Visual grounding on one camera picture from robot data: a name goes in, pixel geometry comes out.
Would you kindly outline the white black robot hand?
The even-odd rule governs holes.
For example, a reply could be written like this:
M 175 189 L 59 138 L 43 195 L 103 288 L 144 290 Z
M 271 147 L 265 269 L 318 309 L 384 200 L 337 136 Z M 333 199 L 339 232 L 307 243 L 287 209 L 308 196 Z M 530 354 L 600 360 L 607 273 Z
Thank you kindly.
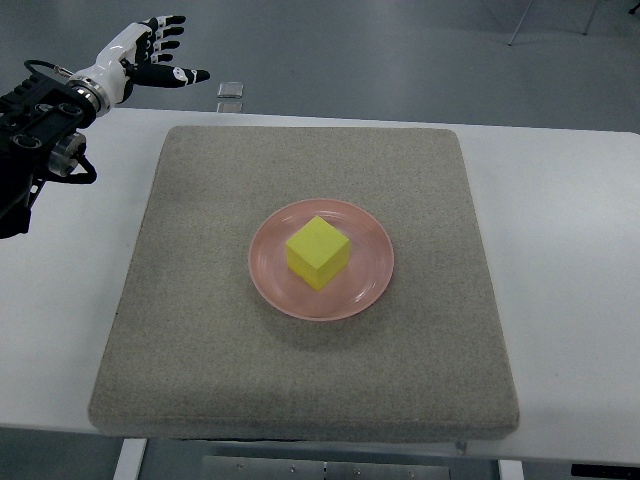
M 134 22 L 112 39 L 92 66 L 73 73 L 67 85 L 85 92 L 98 117 L 125 102 L 136 86 L 183 88 L 210 79 L 202 69 L 173 66 L 186 18 L 157 16 Z

